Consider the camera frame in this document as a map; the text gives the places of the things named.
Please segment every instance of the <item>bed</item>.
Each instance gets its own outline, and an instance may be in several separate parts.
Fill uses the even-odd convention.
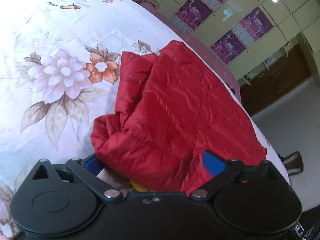
[[[183,39],[131,0],[0,2],[0,240],[5,240],[17,233],[10,200],[39,159],[64,163],[93,153],[93,121],[114,112],[121,52],[157,54]],[[102,63],[108,66],[103,74]],[[251,122],[267,159],[289,183],[276,152]]]

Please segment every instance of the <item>blue plastic part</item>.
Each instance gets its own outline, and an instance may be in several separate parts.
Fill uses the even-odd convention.
[[[216,158],[211,153],[205,151],[202,156],[203,166],[210,172],[212,176],[217,176],[226,169],[226,163]],[[87,160],[84,167],[92,174],[97,176],[100,171],[105,168],[105,164],[100,161],[96,156]]]
[[[210,172],[212,176],[217,176],[226,169],[227,164],[211,153],[205,151],[202,156],[203,166]]]
[[[100,171],[105,168],[105,164],[96,156],[94,156],[85,162],[84,168],[90,171],[93,175],[97,176]]]

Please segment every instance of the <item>red puffer fabric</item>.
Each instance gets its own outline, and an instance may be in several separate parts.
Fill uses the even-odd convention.
[[[115,111],[94,122],[96,155],[152,190],[188,195],[212,179],[205,150],[247,165],[267,154],[224,84],[178,41],[159,57],[122,53]]]

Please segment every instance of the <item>brown slipper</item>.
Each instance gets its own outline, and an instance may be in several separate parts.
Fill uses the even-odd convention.
[[[283,163],[289,176],[303,172],[303,161],[300,152],[294,152],[284,157]]]

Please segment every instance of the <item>yellow object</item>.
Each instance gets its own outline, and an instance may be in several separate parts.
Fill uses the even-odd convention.
[[[148,192],[149,191],[148,189],[146,189],[142,185],[140,185],[140,184],[138,184],[138,183],[136,183],[136,182],[134,182],[132,180],[130,180],[130,182],[131,182],[133,188],[138,192]]]

